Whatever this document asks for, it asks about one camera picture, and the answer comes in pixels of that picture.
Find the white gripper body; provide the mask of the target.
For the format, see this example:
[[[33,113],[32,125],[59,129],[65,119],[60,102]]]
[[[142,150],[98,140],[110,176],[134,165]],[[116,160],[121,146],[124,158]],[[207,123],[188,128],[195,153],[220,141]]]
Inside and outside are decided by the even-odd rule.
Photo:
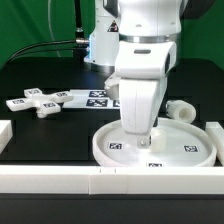
[[[105,81],[105,90],[111,99],[120,101],[121,123],[126,133],[150,134],[176,54],[175,42],[119,43],[115,72]]]

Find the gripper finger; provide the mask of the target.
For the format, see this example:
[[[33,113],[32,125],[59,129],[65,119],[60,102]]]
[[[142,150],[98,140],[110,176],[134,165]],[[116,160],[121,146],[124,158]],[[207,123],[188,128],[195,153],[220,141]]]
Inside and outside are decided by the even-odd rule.
[[[137,136],[137,146],[139,148],[149,148],[151,145],[151,135],[138,135]]]

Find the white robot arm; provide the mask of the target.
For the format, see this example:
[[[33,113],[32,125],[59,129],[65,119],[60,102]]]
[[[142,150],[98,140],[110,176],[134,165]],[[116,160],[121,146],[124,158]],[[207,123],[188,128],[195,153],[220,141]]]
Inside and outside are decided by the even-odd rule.
[[[110,73],[104,88],[120,101],[122,129],[141,148],[151,144],[167,74],[177,63],[181,18],[192,1],[95,0],[85,61]]]

